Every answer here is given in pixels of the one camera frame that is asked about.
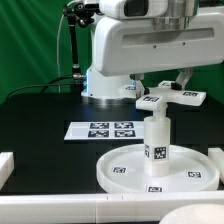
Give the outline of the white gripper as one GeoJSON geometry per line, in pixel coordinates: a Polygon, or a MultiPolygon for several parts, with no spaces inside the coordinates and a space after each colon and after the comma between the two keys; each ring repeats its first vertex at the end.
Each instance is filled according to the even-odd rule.
{"type": "Polygon", "coordinates": [[[136,97],[150,93],[145,72],[179,69],[184,90],[193,69],[224,61],[224,6],[198,0],[99,0],[93,64],[105,76],[131,74],[136,97]]]}

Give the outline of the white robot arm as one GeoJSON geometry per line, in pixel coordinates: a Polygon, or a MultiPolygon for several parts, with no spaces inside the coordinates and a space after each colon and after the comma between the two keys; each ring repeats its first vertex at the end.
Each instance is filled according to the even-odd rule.
{"type": "Polygon", "coordinates": [[[224,61],[224,6],[199,0],[84,0],[96,8],[86,96],[121,100],[136,94],[131,75],[178,69],[183,88],[198,66],[224,61]]]}

